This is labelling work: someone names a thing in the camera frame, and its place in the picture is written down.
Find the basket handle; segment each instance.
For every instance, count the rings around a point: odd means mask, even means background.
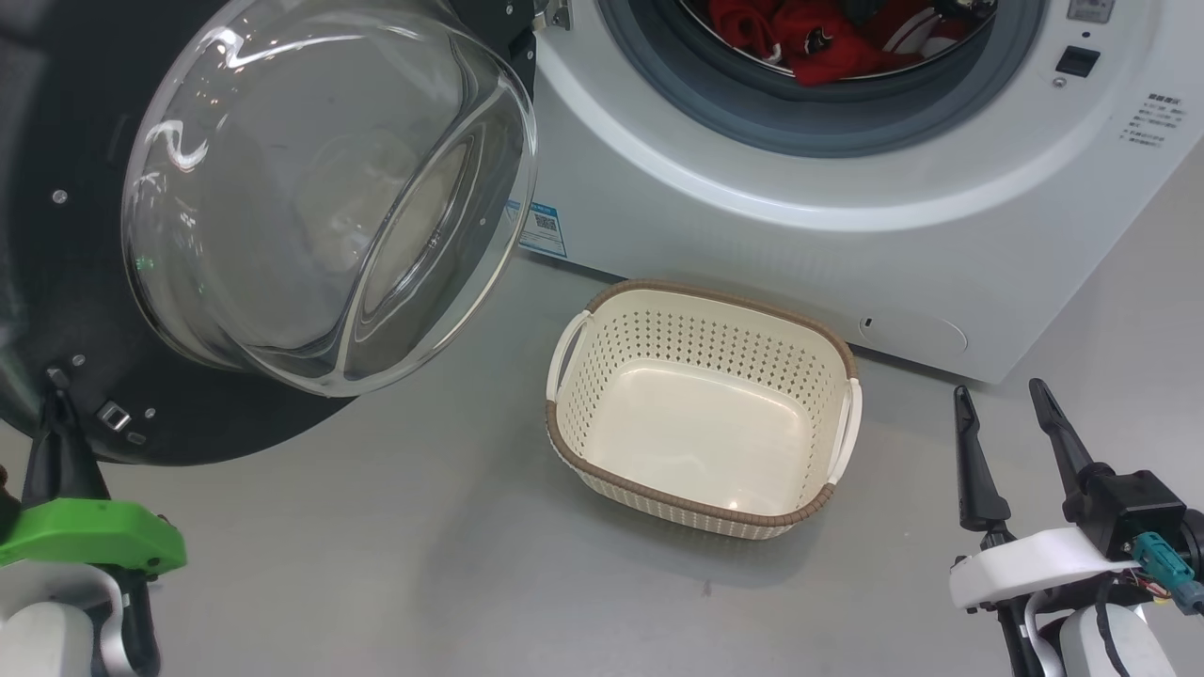
[[[568,345],[573,342],[573,337],[578,331],[582,331],[583,336],[585,335],[583,328],[591,317],[594,316],[590,311],[582,311],[578,313],[560,335],[560,341],[556,341],[556,349],[551,353],[551,366],[548,367],[548,388],[545,390],[545,396],[549,402],[556,401],[556,396],[560,394],[560,375],[563,372],[565,378],[568,378],[568,360],[573,359],[573,355],[577,353],[577,347],[580,346],[582,342],[580,340],[577,341],[577,345],[573,346],[572,353],[568,352]]]
[[[849,455],[852,454],[852,446],[857,443],[860,430],[861,382],[850,378],[849,392],[844,394],[844,404],[840,405],[840,426],[836,432],[836,449],[832,454],[832,463],[828,464],[830,484],[836,484],[844,475],[844,467],[849,465]]]

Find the white basket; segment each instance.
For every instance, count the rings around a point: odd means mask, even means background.
[[[595,491],[771,538],[832,496],[861,423],[849,347],[822,324],[665,282],[600,294],[548,372],[548,434]]]

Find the washing machine door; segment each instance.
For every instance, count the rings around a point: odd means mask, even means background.
[[[437,7],[236,0],[135,137],[134,292],[203,364],[374,390],[444,346],[497,278],[533,134],[518,76]]]
[[[95,5],[0,11],[0,36],[20,39],[0,37],[17,73],[0,139],[19,140],[0,142],[7,420],[30,431],[57,369],[106,455],[208,463],[448,345],[533,189],[529,86],[510,66],[518,48],[533,71],[533,11]]]

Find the washing machine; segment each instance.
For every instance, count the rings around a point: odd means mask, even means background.
[[[1190,0],[998,0],[932,63],[815,88],[689,0],[567,5],[568,30],[538,33],[526,248],[772,301],[986,382],[1204,124]]]

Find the cable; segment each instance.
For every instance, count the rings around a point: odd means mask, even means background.
[[[1112,641],[1112,629],[1108,623],[1108,593],[1111,591],[1114,583],[1116,583],[1116,578],[1109,576],[1099,584],[1099,591],[1096,593],[1096,625],[1099,628],[1099,638],[1104,641],[1104,653],[1108,654],[1108,660],[1112,663],[1112,669],[1116,670],[1120,677],[1129,677],[1128,670],[1125,670],[1125,664],[1121,663],[1121,654],[1116,653],[1116,642]]]

